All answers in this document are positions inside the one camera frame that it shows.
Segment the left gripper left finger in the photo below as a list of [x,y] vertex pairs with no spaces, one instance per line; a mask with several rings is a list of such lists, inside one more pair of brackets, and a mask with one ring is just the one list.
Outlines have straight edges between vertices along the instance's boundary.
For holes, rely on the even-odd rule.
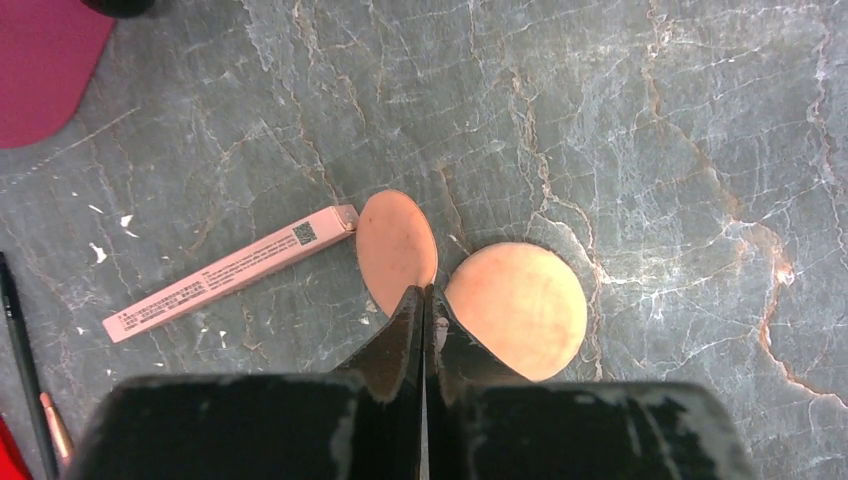
[[101,402],[70,479],[415,479],[424,292],[325,373],[139,376]]

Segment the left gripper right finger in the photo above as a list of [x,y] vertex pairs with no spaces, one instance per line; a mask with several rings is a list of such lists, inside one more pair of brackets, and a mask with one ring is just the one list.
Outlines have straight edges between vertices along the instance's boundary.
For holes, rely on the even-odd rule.
[[694,383],[532,382],[424,294],[434,479],[751,479],[723,405]]

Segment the black pink drawer organizer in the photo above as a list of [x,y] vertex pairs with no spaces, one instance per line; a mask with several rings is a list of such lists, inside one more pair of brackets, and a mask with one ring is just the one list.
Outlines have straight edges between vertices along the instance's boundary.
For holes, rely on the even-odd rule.
[[53,135],[76,112],[118,19],[153,1],[3,1],[1,147]]

